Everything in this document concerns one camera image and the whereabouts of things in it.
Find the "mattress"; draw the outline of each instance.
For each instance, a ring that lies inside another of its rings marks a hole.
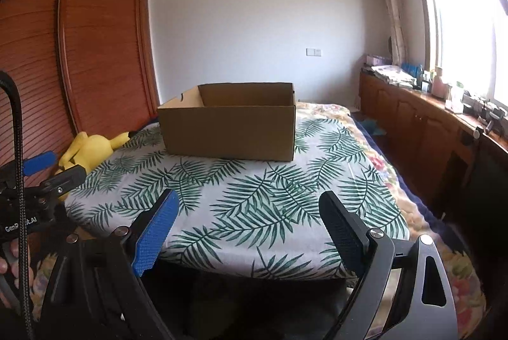
[[[485,312],[464,249],[385,160],[349,111],[298,104],[293,162],[167,155],[158,124],[142,129],[73,190],[68,215],[93,234],[130,225],[165,188],[180,210],[161,257],[223,274],[273,279],[351,278],[318,212],[334,191],[350,212],[390,237],[433,237],[455,296],[462,336]]]

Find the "screw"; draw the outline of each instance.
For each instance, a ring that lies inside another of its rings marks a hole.
[[[432,240],[432,237],[427,234],[422,234],[420,236],[420,241],[422,241],[422,243],[424,243],[425,245],[432,245],[434,243],[434,241]]]
[[[75,242],[78,241],[78,234],[69,234],[67,236],[67,244],[74,244]]]
[[[125,235],[127,235],[128,232],[129,232],[129,228],[126,227],[125,225],[122,225],[122,226],[118,227],[115,231],[113,231],[113,233],[117,237],[124,237]]]
[[[369,231],[369,233],[373,238],[383,238],[384,237],[384,232],[381,231],[379,228],[373,228],[372,230]]]

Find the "stuffed animal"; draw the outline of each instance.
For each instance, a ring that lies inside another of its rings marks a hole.
[[[57,173],[72,168],[74,165],[81,165],[88,175],[109,158],[115,149],[123,146],[128,140],[129,133],[127,132],[111,140],[100,135],[89,137],[86,132],[79,132],[67,152],[58,161],[60,170]]]

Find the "white wall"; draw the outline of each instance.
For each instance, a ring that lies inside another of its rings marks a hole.
[[[359,59],[388,54],[384,0],[152,0],[162,101],[214,82],[293,82],[300,100],[352,105]],[[306,57],[307,47],[323,56]]]
[[[402,32],[406,41],[407,61],[425,65],[425,21],[422,0],[401,0]]]

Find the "palm leaf pattern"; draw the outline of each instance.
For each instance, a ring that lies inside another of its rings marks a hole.
[[[168,155],[153,125],[92,171],[70,193],[67,210],[91,230],[111,232],[172,188],[180,207],[163,249],[169,261],[216,272],[237,264],[256,278],[353,278],[322,224],[323,191],[336,192],[368,227],[408,237],[364,149],[337,120],[305,118],[297,121],[293,162],[210,160]],[[309,251],[307,238],[320,249]]]

